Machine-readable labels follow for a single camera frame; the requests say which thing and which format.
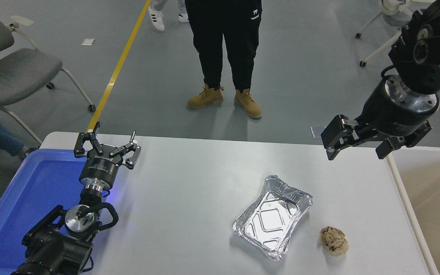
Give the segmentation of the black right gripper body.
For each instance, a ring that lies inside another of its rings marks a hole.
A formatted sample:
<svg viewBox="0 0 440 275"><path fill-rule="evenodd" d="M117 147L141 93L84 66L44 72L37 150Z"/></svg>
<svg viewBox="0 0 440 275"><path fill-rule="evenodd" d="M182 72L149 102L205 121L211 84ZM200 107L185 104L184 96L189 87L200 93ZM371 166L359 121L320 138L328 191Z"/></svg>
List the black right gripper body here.
<svg viewBox="0 0 440 275"><path fill-rule="evenodd" d="M400 78L384 78L357 121L390 136L408 136L433 115L433 95L415 92Z"/></svg>

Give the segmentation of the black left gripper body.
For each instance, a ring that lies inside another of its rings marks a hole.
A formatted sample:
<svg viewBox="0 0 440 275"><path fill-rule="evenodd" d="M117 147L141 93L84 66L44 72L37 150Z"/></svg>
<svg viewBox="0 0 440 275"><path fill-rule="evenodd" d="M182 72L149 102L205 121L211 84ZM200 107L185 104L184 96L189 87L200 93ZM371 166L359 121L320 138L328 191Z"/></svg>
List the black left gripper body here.
<svg viewBox="0 0 440 275"><path fill-rule="evenodd" d="M98 185L103 189L112 189L119 167L123 164L123 157L116 155L111 158L108 152L98 155L95 150L87 152L87 161L79 176L82 185Z"/></svg>

